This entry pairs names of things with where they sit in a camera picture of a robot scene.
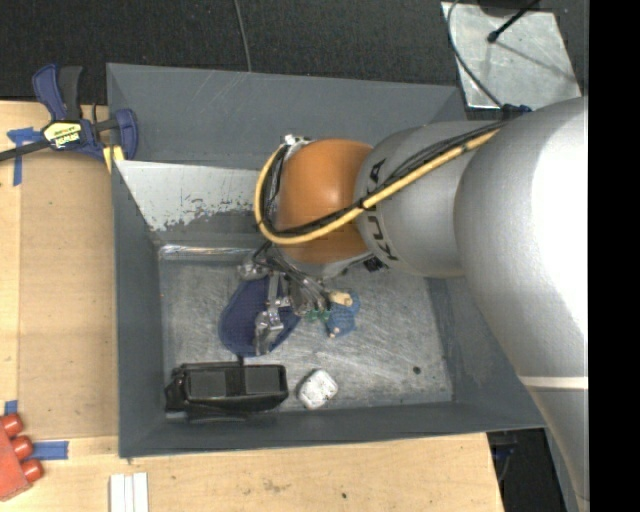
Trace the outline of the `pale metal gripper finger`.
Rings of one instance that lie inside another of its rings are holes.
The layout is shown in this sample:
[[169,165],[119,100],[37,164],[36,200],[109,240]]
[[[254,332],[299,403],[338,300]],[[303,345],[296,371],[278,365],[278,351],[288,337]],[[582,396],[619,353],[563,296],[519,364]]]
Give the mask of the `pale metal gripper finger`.
[[253,346],[257,356],[266,355],[284,329],[278,309],[260,312],[255,319]]
[[284,307],[288,304],[284,274],[278,270],[245,262],[238,268],[241,283],[239,301],[243,306]]

